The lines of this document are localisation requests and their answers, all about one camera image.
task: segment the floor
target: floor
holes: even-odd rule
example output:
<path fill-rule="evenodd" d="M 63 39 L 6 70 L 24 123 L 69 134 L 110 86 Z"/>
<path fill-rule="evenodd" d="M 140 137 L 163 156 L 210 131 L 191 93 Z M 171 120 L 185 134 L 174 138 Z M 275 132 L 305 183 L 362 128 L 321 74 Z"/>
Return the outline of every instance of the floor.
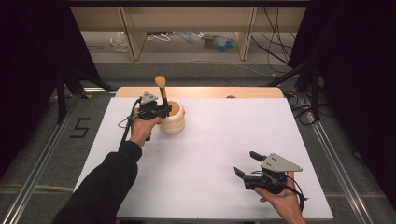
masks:
<path fill-rule="evenodd" d="M 233 33 L 210 34 L 235 39 Z M 262 47 L 270 49 L 275 56 L 269 56 L 269 53 L 252 42 L 246 61 L 239 59 L 237 49 L 219 51 L 214 47 L 206 46 L 197 35 L 181 32 L 164 34 L 163 37 L 156 35 L 162 40 L 148 35 L 152 39 L 147 39 L 145 42 L 139 60 L 132 61 L 130 54 L 125 52 L 126 48 L 120 45 L 122 35 L 83 33 L 101 78 L 114 86 L 148 85 L 148 74 L 155 74 L 154 76 L 159 73 L 166 74 L 170 69 L 179 79 L 179 81 L 175 80 L 175 86 L 260 86 L 271 81 L 273 77 L 282 76 L 284 74 L 282 72 L 290 70 L 282 63 L 288 59 L 287 54 L 279 45 L 266 39 L 270 39 L 272 33 L 255 33 L 253 36 Z M 288 53 L 292 48 L 294 36 L 295 34 L 281 34 L 282 44 L 289 47 L 284 48 Z M 279 40 L 275 38 L 274 42 L 279 43 Z M 195 67 L 200 67 L 207 74 L 200 74 L 200 76 L 193 74 L 191 68 Z M 216 77 L 216 74 L 211 74 L 210 69 L 215 67 L 216 71 L 225 71 L 224 73 L 229 73 L 229 75 Z M 130 69 L 134 69 L 136 74 L 141 74 L 132 83 L 126 80 Z M 294 97 L 293 83 L 296 78 L 293 77 L 282 83 L 279 88 L 290 97 L 290 108 L 296 116 L 296 124 L 334 215 L 333 220 L 309 223 L 396 223 L 395 211 L 370 171 L 353 154 L 353 145 L 337 122 L 336 115 L 332 113 L 331 108 L 322 107 L 320 121 L 314 125 L 305 125 L 312 121 L 312 118 L 309 113 L 303 113 L 300 106 L 308 102 L 310 98 L 309 93 Z M 95 87 L 89 82 L 83 82 L 83 85 L 87 88 Z M 105 113 L 106 104 L 114 96 L 114 92 L 87 90 L 95 92 L 84 97 L 71 96 L 67 99 L 69 117 L 63 127 L 55 125 L 56 96 L 49 99 L 48 111 L 43 115 L 35 134 L 31 136 L 29 145 L 21 151 L 0 181 L 0 219 L 6 218 L 7 210 L 11 209 L 12 205 L 18 205 L 15 203 L 19 199 L 18 195 L 24 188 L 29 187 L 28 184 L 32 185 L 32 190 L 27 195 L 27 200 L 21 203 L 19 208 L 21 212 L 17 213 L 15 218 L 18 223 L 50 223 L 56 212 L 67 201 L 88 156 L 95 130 L 99 128 L 100 120 Z M 320 95 L 320 101 L 326 103 L 325 94 Z M 77 123 L 90 129 L 85 133 L 77 130 Z M 44 164 L 34 179 L 30 174 L 36 169 L 35 165 L 38 161 L 43 161 Z M 191 222 L 146 220 L 145 223 Z M 271 220 L 269 223 L 282 222 Z"/>

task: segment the black cable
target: black cable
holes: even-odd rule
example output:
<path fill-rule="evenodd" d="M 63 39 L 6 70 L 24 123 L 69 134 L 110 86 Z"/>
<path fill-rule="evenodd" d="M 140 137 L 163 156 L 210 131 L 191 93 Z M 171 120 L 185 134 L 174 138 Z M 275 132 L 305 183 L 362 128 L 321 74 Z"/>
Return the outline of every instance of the black cable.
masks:
<path fill-rule="evenodd" d="M 142 101 L 142 97 L 139 97 L 139 99 L 137 99 L 137 100 L 134 102 L 134 106 L 132 106 L 131 115 L 128 116 L 128 117 L 126 118 L 126 119 L 128 120 L 128 122 L 127 122 L 127 124 L 126 124 L 126 126 L 125 126 L 125 131 L 124 131 L 124 134 L 123 134 L 123 136 L 122 136 L 122 138 L 121 138 L 120 146 L 121 146 L 121 144 L 125 141 L 126 136 L 128 135 L 129 129 L 130 129 L 131 125 L 132 125 L 132 121 L 133 121 L 132 117 L 134 116 L 134 109 L 136 108 L 136 105 L 137 105 L 137 104 L 140 104 L 141 101 Z"/>
<path fill-rule="evenodd" d="M 304 110 L 304 113 L 311 113 L 311 112 L 312 112 L 312 106 L 310 106 L 309 108 L 307 108 L 306 110 Z M 303 122 L 303 121 L 302 121 L 302 114 L 304 114 L 304 113 L 301 113 L 301 114 L 300 114 L 300 117 L 299 117 L 299 121 L 300 121 L 300 123 L 302 123 L 303 125 L 311 125 L 311 124 L 314 124 L 315 122 L 318 121 L 317 117 L 314 116 L 314 120 L 312 120 L 311 122 L 308 122 L 308 123 Z"/>
<path fill-rule="evenodd" d="M 304 194 L 303 194 L 303 191 L 302 191 L 301 188 L 300 188 L 300 185 L 299 185 L 293 178 L 289 177 L 288 175 L 287 175 L 286 177 L 289 178 L 290 180 L 292 180 L 292 181 L 294 182 L 294 184 L 297 186 L 297 188 L 299 189 L 299 191 L 300 191 L 300 192 L 299 192 L 299 191 L 297 191 L 296 189 L 293 189 L 293 188 L 291 188 L 291 187 L 285 185 L 285 188 L 286 188 L 286 189 L 288 189 L 288 190 L 290 190 L 291 192 L 293 192 L 293 193 L 295 193 L 295 194 L 298 195 L 299 201 L 300 201 L 300 209 L 301 209 L 301 211 L 303 212 L 304 205 L 305 205 L 305 201 L 308 200 L 308 198 L 305 198 L 305 196 L 304 196 Z"/>
<path fill-rule="evenodd" d="M 279 7 L 276 7 L 276 11 L 275 11 L 275 13 L 276 13 L 275 25 L 272 24 L 271 19 L 270 19 L 268 13 L 267 13 L 267 10 L 265 9 L 265 7 L 264 7 L 263 9 L 264 9 L 264 12 L 265 12 L 265 16 L 267 17 L 268 21 L 270 22 L 271 28 L 272 28 L 272 30 L 273 30 L 273 36 L 272 36 L 272 38 L 271 38 L 270 45 L 271 45 L 271 43 L 273 42 L 274 35 L 276 35 L 277 39 L 278 39 L 279 42 L 280 42 L 280 45 L 281 45 L 281 48 L 282 48 L 283 54 L 285 55 L 286 60 L 289 60 L 288 57 L 290 57 L 290 56 L 289 56 L 288 52 L 286 51 L 286 49 L 284 48 L 285 45 L 282 43 L 282 40 L 281 40 L 281 38 L 280 38 L 279 24 L 277 23 L 277 17 L 278 17 L 278 13 L 279 13 Z"/>
<path fill-rule="evenodd" d="M 327 110 L 328 113 L 326 113 L 326 112 L 319 110 L 318 111 L 319 114 L 327 116 L 329 118 L 335 117 L 334 112 L 332 111 L 332 107 L 329 103 L 327 103 L 327 101 L 328 101 L 328 99 L 327 99 L 326 92 L 324 90 L 320 90 L 318 92 L 318 109 L 328 107 L 328 108 L 330 108 L 330 111 Z"/>
<path fill-rule="evenodd" d="M 270 49 L 271 48 L 271 44 L 273 43 L 273 40 L 274 39 L 274 33 L 273 33 L 273 35 L 272 35 L 272 37 L 271 37 L 271 41 L 270 41 L 270 45 L 268 46 L 268 49 Z M 279 71 L 279 70 L 277 70 L 277 69 L 275 69 L 272 65 L 271 65 L 271 63 L 270 63 L 270 55 L 268 54 L 268 56 L 267 56 L 267 62 L 268 62 L 268 65 L 270 65 L 270 67 L 274 70 L 274 71 L 276 71 L 276 72 L 278 72 L 278 73 L 286 73 L 286 72 L 283 72 L 283 71 Z"/>
<path fill-rule="evenodd" d="M 123 119 L 122 121 L 120 121 L 119 124 L 117 124 L 117 126 L 119 126 L 120 128 L 126 128 L 126 127 L 122 127 L 122 126 L 121 126 L 121 124 L 122 124 L 125 120 L 128 120 L 128 119 Z"/>
<path fill-rule="evenodd" d="M 280 46 L 282 48 L 282 51 L 283 51 L 283 54 L 285 55 L 286 60 L 289 60 L 290 55 L 286 51 L 285 45 L 282 43 L 282 39 L 280 38 L 279 24 L 277 22 L 278 15 L 279 15 L 279 7 L 276 7 L 276 10 L 275 10 L 275 18 L 276 18 L 276 26 L 275 26 L 275 28 L 277 30 L 277 35 L 276 36 L 277 36 L 277 39 L 279 40 Z"/>
<path fill-rule="evenodd" d="M 302 115 L 305 114 L 305 113 L 307 113 L 307 112 L 309 112 L 309 111 L 311 110 L 311 106 L 308 106 L 308 105 L 302 106 L 302 108 L 304 108 L 304 107 L 305 107 L 305 109 L 303 109 L 303 110 L 300 111 L 297 115 L 295 115 L 294 118 L 295 118 L 295 119 L 298 118 L 298 120 L 300 121 L 300 123 L 303 124 L 303 125 L 311 125 L 311 124 L 314 124 L 314 123 L 315 123 L 315 120 L 312 121 L 312 122 L 308 122 L 308 123 L 302 121 Z"/>
<path fill-rule="evenodd" d="M 288 100 L 289 106 L 291 107 L 297 107 L 296 105 L 300 102 L 300 96 L 297 92 L 291 92 L 291 93 L 286 93 L 284 92 L 283 95 L 286 97 L 286 99 Z M 295 97 L 296 98 L 296 102 L 294 103 L 294 105 L 290 104 L 290 98 Z"/>
<path fill-rule="evenodd" d="M 288 62 L 284 61 L 283 59 L 279 58 L 278 56 L 276 56 L 273 52 L 271 52 L 269 49 L 266 49 L 265 47 L 261 46 L 252 36 L 251 39 L 259 46 L 259 48 L 265 50 L 268 54 L 271 54 L 272 56 L 274 56 L 275 58 L 277 58 L 278 60 L 280 60 L 282 63 L 287 64 Z"/>
<path fill-rule="evenodd" d="M 262 32 L 262 36 L 264 36 L 264 38 L 265 38 L 266 40 L 271 41 L 267 36 L 264 35 L 263 32 Z M 276 44 L 276 45 L 279 45 L 279 46 L 282 45 L 282 44 L 276 43 L 276 42 L 274 42 L 274 41 L 273 41 L 273 44 Z M 285 48 L 288 48 L 288 49 L 292 49 L 292 47 L 287 46 L 287 45 L 284 45 L 284 47 L 285 47 Z"/>
<path fill-rule="evenodd" d="M 321 107 L 328 107 L 329 105 L 328 104 L 318 104 L 319 105 L 319 108 L 321 108 Z M 295 106 L 292 110 L 294 111 L 294 110 L 298 110 L 298 109 L 301 109 L 301 108 L 304 108 L 304 107 L 310 107 L 310 106 L 312 106 L 312 105 L 300 105 L 300 106 Z"/>

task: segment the white paper sheet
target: white paper sheet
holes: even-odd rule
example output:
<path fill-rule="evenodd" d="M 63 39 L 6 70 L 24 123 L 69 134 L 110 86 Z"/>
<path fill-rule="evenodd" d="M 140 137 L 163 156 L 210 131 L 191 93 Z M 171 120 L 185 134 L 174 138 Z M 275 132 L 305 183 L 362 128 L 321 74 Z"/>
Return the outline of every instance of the white paper sheet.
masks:
<path fill-rule="evenodd" d="M 260 170 L 249 151 L 276 153 L 304 168 L 295 173 L 305 202 L 304 218 L 325 220 L 332 212 L 318 182 L 286 99 L 172 99 L 185 110 L 181 133 L 155 127 L 143 147 L 139 173 L 118 217 L 143 219 L 260 220 L 280 218 L 269 203 L 246 190 L 246 175 Z M 82 179 L 117 151 L 123 135 L 118 123 L 131 112 L 133 98 L 113 98 L 81 172 Z"/>

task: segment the wire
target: wire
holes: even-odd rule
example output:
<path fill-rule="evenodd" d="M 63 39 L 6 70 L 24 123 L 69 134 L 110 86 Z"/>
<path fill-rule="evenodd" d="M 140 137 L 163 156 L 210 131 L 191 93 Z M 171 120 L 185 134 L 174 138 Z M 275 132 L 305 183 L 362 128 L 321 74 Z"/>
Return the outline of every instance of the wire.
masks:
<path fill-rule="evenodd" d="M 269 15 L 268 15 L 268 13 L 267 13 L 266 8 L 264 7 L 263 9 L 264 9 L 264 12 L 265 12 L 265 16 L 267 17 L 267 20 L 270 22 L 271 28 L 272 28 L 272 30 L 273 30 L 273 35 L 272 35 L 271 40 L 270 40 L 270 46 L 271 46 L 272 43 L 275 43 L 275 42 L 274 42 L 274 35 L 276 35 L 277 39 L 279 40 L 280 46 L 281 46 L 281 48 L 282 48 L 283 54 L 284 54 L 286 60 L 288 61 L 290 55 L 289 55 L 289 53 L 286 51 L 285 45 L 282 43 L 282 39 L 281 39 L 281 37 L 280 37 L 280 32 L 279 32 L 279 24 L 278 24 L 279 7 L 275 7 L 275 15 L 276 15 L 275 24 L 272 23 L 272 21 L 271 21 Z"/>
<path fill-rule="evenodd" d="M 262 45 L 260 45 L 256 39 L 254 39 L 254 37 L 252 36 L 251 39 L 259 46 L 259 48 L 265 50 L 267 53 L 271 54 L 272 56 L 274 56 L 275 58 L 277 58 L 278 60 L 280 60 L 282 63 L 287 64 L 288 62 L 286 62 L 285 60 L 279 58 L 276 54 L 274 54 L 273 52 L 271 52 L 269 49 L 266 49 L 265 47 L 263 47 Z"/>
<path fill-rule="evenodd" d="M 125 131 L 124 131 L 124 134 L 123 134 L 123 136 L 121 138 L 120 146 L 126 140 L 126 136 L 128 135 L 129 129 L 130 129 L 131 125 L 132 125 L 132 116 L 134 115 L 134 109 L 136 108 L 137 104 L 140 104 L 141 101 L 142 101 L 142 97 L 139 97 L 139 99 L 137 99 L 134 102 L 134 106 L 132 106 L 132 110 L 131 110 L 131 115 L 126 118 L 128 120 L 128 122 L 127 122 L 127 124 L 125 126 Z"/>
<path fill-rule="evenodd" d="M 120 128 L 126 128 L 126 126 L 125 126 L 125 127 L 122 127 L 122 126 L 121 126 L 121 124 L 122 124 L 125 120 L 128 120 L 128 119 L 123 119 L 122 121 L 120 121 L 119 124 L 117 124 L 117 126 L 119 126 Z"/>
<path fill-rule="evenodd" d="M 328 107 L 328 105 L 327 104 L 318 104 L 318 109 L 319 108 L 323 108 L 323 107 Z M 316 116 L 314 116 L 314 120 L 311 121 L 311 122 L 303 121 L 303 115 L 304 114 L 312 113 L 312 110 L 313 110 L 312 105 L 302 105 L 302 106 L 299 106 L 299 107 L 295 107 L 295 108 L 292 109 L 292 111 L 296 111 L 296 110 L 299 110 L 299 109 L 302 109 L 302 111 L 300 111 L 297 115 L 295 115 L 294 118 L 295 119 L 298 118 L 300 123 L 302 123 L 303 125 L 311 125 L 311 124 L 314 124 L 316 121 L 318 121 L 318 118 L 316 118 Z"/>
<path fill-rule="evenodd" d="M 272 41 L 272 40 L 270 40 L 267 36 L 265 36 L 264 32 L 262 32 L 262 36 L 264 36 L 264 38 L 265 38 L 266 40 Z M 282 45 L 281 43 L 276 43 L 276 42 L 274 42 L 274 41 L 273 41 L 273 44 L 276 44 L 276 45 L 279 45 L 279 46 L 283 46 L 283 47 L 288 48 L 288 49 L 293 49 L 293 48 L 290 47 L 290 46 Z"/>
<path fill-rule="evenodd" d="M 161 41 L 168 42 L 168 41 L 171 41 L 171 38 L 169 38 L 168 35 L 172 35 L 172 34 L 174 34 L 174 33 L 175 33 L 175 32 L 171 32 L 171 33 L 161 33 L 161 37 L 158 37 L 158 36 L 156 36 L 155 34 L 151 34 L 152 37 L 148 37 L 148 40 L 159 39 L 159 40 L 161 40 Z"/>
<path fill-rule="evenodd" d="M 300 96 L 297 92 L 291 92 L 291 93 L 284 92 L 283 95 L 286 97 L 286 99 L 288 100 L 288 103 L 291 107 L 296 107 L 297 104 L 300 103 Z M 290 98 L 292 98 L 292 97 L 296 98 L 296 102 L 293 105 L 290 104 Z"/>
<path fill-rule="evenodd" d="M 294 182 L 294 184 L 297 186 L 297 188 L 299 189 L 299 191 L 297 191 L 296 189 L 292 189 L 291 187 L 285 185 L 285 188 L 292 191 L 293 193 L 297 194 L 299 199 L 300 199 L 300 209 L 301 211 L 303 211 L 304 209 L 304 205 L 305 205 L 305 201 L 308 200 L 309 198 L 305 198 L 303 191 L 300 188 L 300 185 L 297 183 L 297 181 L 295 181 L 293 178 L 291 178 L 290 176 L 286 176 L 287 178 L 289 178 L 290 180 L 292 180 Z"/>
<path fill-rule="evenodd" d="M 270 77 L 270 76 L 271 76 L 271 75 L 269 75 L 269 74 L 265 74 L 265 73 L 256 71 L 256 70 L 254 70 L 254 69 L 248 68 L 248 67 L 244 67 L 244 66 L 237 65 L 237 64 L 234 64 L 234 63 L 227 63 L 227 62 L 224 62 L 224 61 L 209 62 L 209 61 L 204 61 L 204 60 L 196 60 L 196 61 L 186 61 L 186 62 L 168 62 L 168 63 L 165 63 L 165 62 L 162 62 L 161 60 L 159 60 L 159 59 L 157 58 L 157 56 L 155 55 L 155 53 L 152 52 L 151 49 L 149 49 L 149 47 L 148 47 L 145 43 L 143 43 L 143 46 L 151 53 L 152 56 L 154 56 L 154 58 L 156 59 L 156 61 L 157 61 L 158 63 L 163 63 L 163 64 L 169 64 L 169 63 L 225 63 L 225 64 L 232 65 L 232 66 L 234 66 L 234 67 L 237 67 L 237 68 L 246 69 L 246 70 L 248 70 L 248 71 L 257 73 L 257 74 L 262 75 L 262 76 L 266 76 L 266 77 Z"/>

